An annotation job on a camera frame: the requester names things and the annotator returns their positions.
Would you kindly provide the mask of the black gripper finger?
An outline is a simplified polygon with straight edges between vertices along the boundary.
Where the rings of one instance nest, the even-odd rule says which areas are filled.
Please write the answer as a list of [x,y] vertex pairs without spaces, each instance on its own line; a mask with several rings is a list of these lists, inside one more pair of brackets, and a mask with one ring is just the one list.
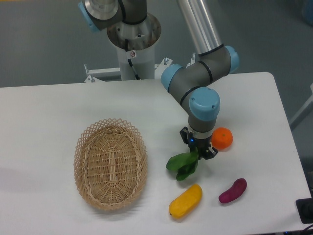
[[194,149],[193,133],[189,132],[187,127],[183,127],[179,133],[184,144],[188,145],[189,149]]
[[218,154],[218,150],[211,145],[201,147],[199,150],[199,159],[209,160],[214,158]]

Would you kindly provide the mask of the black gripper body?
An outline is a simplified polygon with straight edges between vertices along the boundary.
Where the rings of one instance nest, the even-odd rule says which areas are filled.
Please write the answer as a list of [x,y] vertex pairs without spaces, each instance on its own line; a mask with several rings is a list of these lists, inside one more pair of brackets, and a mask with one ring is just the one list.
[[208,153],[209,147],[211,146],[211,137],[212,136],[205,136],[204,139],[198,138],[196,135],[194,135],[192,132],[189,132],[187,134],[188,139],[188,147],[190,149],[190,152],[198,151],[199,153]]

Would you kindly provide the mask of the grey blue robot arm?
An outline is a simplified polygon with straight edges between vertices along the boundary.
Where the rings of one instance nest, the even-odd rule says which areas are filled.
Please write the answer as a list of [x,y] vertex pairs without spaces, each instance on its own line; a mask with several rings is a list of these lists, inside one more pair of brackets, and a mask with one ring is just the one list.
[[[191,33],[199,60],[183,67],[163,62],[160,75],[167,92],[188,114],[180,131],[183,142],[201,159],[218,151],[211,144],[220,97],[209,85],[239,66],[234,48],[225,46],[203,0],[180,0],[178,6]],[[155,45],[161,35],[158,19],[144,0],[83,0],[78,7],[92,31],[107,32],[116,48],[122,80],[155,79]]]

